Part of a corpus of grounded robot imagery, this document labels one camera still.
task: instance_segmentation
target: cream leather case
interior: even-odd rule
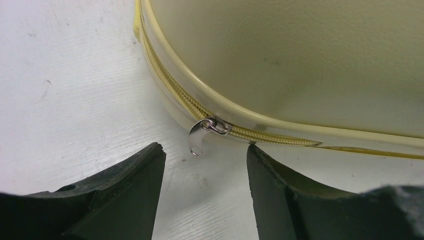
[[[201,153],[246,142],[424,159],[424,1],[136,0],[165,106]]]

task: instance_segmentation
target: black object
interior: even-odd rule
[[[342,191],[254,145],[247,151],[247,170],[260,240],[424,239],[424,187]]]
[[[162,146],[152,143],[56,192],[0,193],[0,236],[8,240],[149,240],[165,158]]]

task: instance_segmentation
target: white table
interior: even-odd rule
[[[247,145],[206,144],[162,107],[133,37],[132,0],[0,2],[0,191],[55,191],[151,142],[167,162],[153,239],[257,240]],[[336,188],[424,184],[424,161],[267,146]]]

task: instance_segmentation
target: zipper pull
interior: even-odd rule
[[[198,121],[188,134],[188,149],[194,156],[200,156],[202,152],[202,141],[206,134],[213,132],[224,136],[233,126],[216,116],[209,116]]]

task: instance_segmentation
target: scuff mark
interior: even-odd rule
[[[46,96],[47,93],[49,92],[49,89],[52,87],[52,83],[49,80],[45,80],[45,83],[48,83],[47,85],[47,89],[44,91],[43,95],[41,96],[41,98],[38,100],[38,102],[41,102]]]
[[[201,182],[200,182],[200,187],[205,186],[205,187],[209,187],[209,181],[206,177],[204,177]]]
[[[56,15],[55,10],[52,9],[51,11],[53,12],[53,15],[54,15],[54,18],[56,19],[57,24],[60,25],[60,22],[59,22],[58,16]]]
[[[171,185],[171,182],[172,182],[172,178],[173,178],[173,176],[174,176],[174,170],[175,170],[175,167],[176,167],[176,164],[174,164],[174,165],[172,166],[171,175],[169,176],[169,181],[168,181],[168,185],[166,186],[165,193],[167,193],[167,192],[168,192],[168,190],[170,189],[170,185]]]
[[[32,65],[33,65],[33,63],[32,63],[32,62],[30,62],[30,61],[26,60],[25,58],[22,58],[22,61],[23,61],[24,63],[26,63],[26,65],[28,65],[28,66],[32,66]]]

